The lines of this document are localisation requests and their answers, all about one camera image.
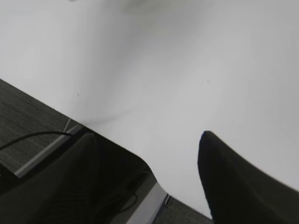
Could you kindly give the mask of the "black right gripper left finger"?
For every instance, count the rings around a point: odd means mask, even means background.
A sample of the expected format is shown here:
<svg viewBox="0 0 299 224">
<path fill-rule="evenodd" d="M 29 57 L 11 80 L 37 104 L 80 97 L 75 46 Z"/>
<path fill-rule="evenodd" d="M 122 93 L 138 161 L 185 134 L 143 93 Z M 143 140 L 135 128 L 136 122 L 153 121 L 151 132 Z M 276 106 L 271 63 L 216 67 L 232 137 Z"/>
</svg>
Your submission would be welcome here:
<svg viewBox="0 0 299 224">
<path fill-rule="evenodd" d="M 14 172 L 0 170 L 3 224 L 109 224 L 154 185 L 137 155 L 93 133 L 59 137 Z"/>
</svg>

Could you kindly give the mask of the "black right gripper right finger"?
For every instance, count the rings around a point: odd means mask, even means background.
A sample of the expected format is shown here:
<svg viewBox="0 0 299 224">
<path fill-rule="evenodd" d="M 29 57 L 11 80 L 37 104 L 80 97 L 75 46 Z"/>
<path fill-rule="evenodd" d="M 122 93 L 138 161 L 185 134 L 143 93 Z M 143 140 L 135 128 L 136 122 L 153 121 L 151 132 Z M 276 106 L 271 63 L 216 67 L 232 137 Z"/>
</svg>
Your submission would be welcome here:
<svg viewBox="0 0 299 224">
<path fill-rule="evenodd" d="M 198 171 L 215 224 L 297 224 L 299 193 L 204 131 Z"/>
</svg>

